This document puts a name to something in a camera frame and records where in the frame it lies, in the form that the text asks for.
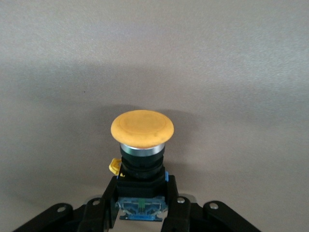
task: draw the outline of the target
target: silver metal ring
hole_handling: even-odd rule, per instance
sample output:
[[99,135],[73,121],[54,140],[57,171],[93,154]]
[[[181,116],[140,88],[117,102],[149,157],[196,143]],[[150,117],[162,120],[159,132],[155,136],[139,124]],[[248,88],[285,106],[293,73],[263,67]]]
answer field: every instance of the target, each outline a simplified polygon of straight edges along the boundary
[[162,151],[164,146],[165,146],[165,143],[160,144],[158,146],[143,149],[143,148],[131,147],[131,146],[128,146],[128,145],[125,145],[125,144],[120,144],[120,147],[121,147],[121,149],[123,149],[124,152],[126,152],[126,153],[128,153],[132,156],[138,156],[138,157],[146,157],[146,156],[155,155],[155,154],[159,153],[160,151]]

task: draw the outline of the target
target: gray backdrop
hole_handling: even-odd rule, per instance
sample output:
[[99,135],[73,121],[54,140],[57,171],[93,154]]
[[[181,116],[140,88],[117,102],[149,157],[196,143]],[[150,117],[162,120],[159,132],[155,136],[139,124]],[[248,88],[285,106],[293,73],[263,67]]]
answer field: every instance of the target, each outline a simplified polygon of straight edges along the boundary
[[[165,166],[200,205],[309,230],[307,0],[0,3],[0,231],[102,194],[110,125],[158,110]],[[118,221],[113,231],[160,231]]]

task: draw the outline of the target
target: metal bolt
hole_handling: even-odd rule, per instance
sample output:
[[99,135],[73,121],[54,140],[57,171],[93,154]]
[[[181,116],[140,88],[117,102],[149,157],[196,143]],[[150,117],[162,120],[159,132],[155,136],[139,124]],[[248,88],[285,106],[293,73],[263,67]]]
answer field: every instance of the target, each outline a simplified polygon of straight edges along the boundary
[[219,209],[219,206],[218,206],[216,203],[214,203],[214,202],[210,203],[210,204],[209,204],[209,207],[210,207],[211,209]]
[[58,213],[61,213],[61,212],[65,211],[65,210],[66,210],[66,207],[63,206],[63,207],[58,208],[58,209],[57,209],[57,212],[58,212]]
[[97,204],[100,204],[100,200],[96,200],[96,201],[92,202],[92,205],[97,205]]
[[182,204],[182,203],[185,202],[185,199],[183,197],[179,197],[179,198],[177,198],[177,202]]

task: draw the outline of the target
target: yellow mushroom cap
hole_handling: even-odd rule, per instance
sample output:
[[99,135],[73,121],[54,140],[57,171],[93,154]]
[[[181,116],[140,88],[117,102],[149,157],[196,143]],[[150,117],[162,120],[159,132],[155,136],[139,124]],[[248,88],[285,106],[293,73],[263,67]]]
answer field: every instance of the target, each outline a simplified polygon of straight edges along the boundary
[[115,118],[111,133],[122,144],[146,149],[169,140],[174,133],[174,126],[164,114],[151,110],[134,110]]

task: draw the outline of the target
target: yellow latch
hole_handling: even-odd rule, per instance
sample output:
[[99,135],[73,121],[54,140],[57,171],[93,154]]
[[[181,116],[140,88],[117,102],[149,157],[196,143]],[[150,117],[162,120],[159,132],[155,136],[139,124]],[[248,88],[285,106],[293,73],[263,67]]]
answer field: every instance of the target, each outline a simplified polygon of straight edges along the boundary
[[120,166],[121,166],[121,159],[114,158],[112,159],[112,162],[109,165],[109,169],[113,174],[119,175]]

